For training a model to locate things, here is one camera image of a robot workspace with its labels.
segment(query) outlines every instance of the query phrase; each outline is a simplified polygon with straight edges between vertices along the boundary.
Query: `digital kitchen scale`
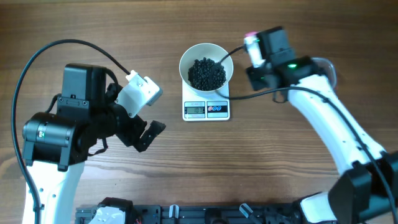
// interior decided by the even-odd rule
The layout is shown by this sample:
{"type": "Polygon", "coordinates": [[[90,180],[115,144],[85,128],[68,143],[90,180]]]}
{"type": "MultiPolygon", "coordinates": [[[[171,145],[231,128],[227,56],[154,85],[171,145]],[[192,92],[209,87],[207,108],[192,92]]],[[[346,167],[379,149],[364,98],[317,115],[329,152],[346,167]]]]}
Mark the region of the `digital kitchen scale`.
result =
{"type": "MultiPolygon", "coordinates": [[[[229,96],[228,83],[218,90],[223,96],[229,96]]],[[[195,93],[182,82],[182,119],[184,121],[226,121],[231,113],[229,100],[217,93],[195,93]]]]}

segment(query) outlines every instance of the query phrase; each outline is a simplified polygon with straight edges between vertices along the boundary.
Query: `coffee beans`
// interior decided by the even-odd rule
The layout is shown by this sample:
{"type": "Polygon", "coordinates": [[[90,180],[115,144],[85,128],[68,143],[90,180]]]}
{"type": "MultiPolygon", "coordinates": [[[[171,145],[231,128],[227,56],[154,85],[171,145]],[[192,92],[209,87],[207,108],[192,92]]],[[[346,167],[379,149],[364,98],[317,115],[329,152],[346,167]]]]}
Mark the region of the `coffee beans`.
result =
{"type": "Polygon", "coordinates": [[[196,59],[188,71],[188,80],[197,90],[216,90],[226,81],[224,66],[209,58],[196,59]]]}

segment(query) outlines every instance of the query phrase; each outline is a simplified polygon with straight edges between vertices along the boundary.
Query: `white bowl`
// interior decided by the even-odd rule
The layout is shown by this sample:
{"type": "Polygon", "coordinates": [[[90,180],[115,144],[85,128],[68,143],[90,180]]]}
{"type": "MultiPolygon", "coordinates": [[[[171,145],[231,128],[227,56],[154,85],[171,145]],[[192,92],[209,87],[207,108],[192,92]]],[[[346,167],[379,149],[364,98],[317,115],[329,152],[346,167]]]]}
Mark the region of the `white bowl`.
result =
{"type": "MultiPolygon", "coordinates": [[[[181,60],[180,60],[180,75],[181,75],[182,80],[196,94],[201,95],[201,94],[214,93],[215,90],[203,91],[203,90],[197,90],[196,88],[192,87],[191,82],[188,80],[188,70],[195,63],[196,59],[201,60],[205,57],[205,58],[210,58],[217,63],[227,54],[228,54],[228,52],[226,50],[224,50],[222,47],[215,45],[215,44],[203,43],[203,44],[196,44],[196,45],[190,47],[182,55],[181,60]]],[[[234,72],[234,65],[232,63],[232,58],[230,56],[228,58],[226,58],[221,63],[221,65],[224,66],[226,81],[217,90],[223,88],[230,81],[230,79],[232,78],[232,74],[234,72]]]]}

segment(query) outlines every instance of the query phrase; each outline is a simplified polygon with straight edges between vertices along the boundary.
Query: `wooden table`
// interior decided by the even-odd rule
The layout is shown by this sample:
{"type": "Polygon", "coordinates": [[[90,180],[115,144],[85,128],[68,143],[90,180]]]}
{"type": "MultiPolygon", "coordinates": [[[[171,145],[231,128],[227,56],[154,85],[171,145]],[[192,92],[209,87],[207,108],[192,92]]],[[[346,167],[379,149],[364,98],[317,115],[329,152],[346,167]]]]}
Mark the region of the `wooden table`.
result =
{"type": "MultiPolygon", "coordinates": [[[[291,202],[330,189],[338,178],[333,160],[289,103],[262,96],[232,102],[227,122],[182,120],[178,63],[184,51],[202,42],[232,50],[245,33],[278,25],[287,30],[298,56],[326,57],[335,64],[340,100],[387,151],[397,148],[396,1],[66,1],[0,5],[0,223],[20,223],[25,199],[10,132],[15,85],[32,54],[58,39],[92,42],[164,89],[139,115],[165,123],[166,130],[143,153],[110,138],[106,153],[86,161],[76,207],[105,197],[161,205],[291,202]]],[[[238,53],[233,60],[230,94],[251,93],[244,73],[248,56],[238,53]]],[[[70,62],[106,66],[127,83],[122,71],[88,47],[68,44],[46,51],[22,85],[20,145],[23,124],[60,93],[63,68],[70,62]]],[[[390,222],[390,215],[374,220],[390,222]]]]}

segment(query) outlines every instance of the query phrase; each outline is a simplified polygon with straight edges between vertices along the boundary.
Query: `digital number display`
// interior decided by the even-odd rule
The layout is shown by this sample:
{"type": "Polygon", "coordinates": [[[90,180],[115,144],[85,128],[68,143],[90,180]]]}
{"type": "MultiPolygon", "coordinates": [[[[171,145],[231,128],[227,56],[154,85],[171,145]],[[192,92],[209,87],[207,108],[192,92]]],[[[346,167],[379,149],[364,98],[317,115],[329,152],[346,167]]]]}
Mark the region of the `digital number display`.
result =
{"type": "Polygon", "coordinates": [[[203,108],[187,108],[188,114],[203,113],[203,108]]]}

